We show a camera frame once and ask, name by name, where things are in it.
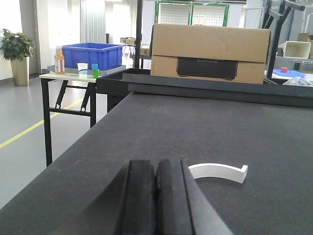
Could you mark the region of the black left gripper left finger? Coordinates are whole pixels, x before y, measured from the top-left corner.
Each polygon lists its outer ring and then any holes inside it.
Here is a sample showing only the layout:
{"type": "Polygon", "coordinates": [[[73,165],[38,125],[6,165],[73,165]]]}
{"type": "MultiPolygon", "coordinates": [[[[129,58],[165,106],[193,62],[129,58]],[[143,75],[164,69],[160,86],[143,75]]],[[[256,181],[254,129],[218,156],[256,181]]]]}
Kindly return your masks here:
{"type": "Polygon", "coordinates": [[[155,229],[154,169],[131,160],[87,207],[83,235],[152,235],[155,229]]]}

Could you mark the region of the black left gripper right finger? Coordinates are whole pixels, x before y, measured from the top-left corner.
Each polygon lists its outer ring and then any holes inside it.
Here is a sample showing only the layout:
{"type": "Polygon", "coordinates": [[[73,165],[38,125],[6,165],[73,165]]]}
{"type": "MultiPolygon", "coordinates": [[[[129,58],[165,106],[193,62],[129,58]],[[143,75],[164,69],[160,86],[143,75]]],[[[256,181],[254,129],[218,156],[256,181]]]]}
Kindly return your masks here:
{"type": "Polygon", "coordinates": [[[157,235],[231,235],[186,162],[161,160],[156,171],[157,235]]]}

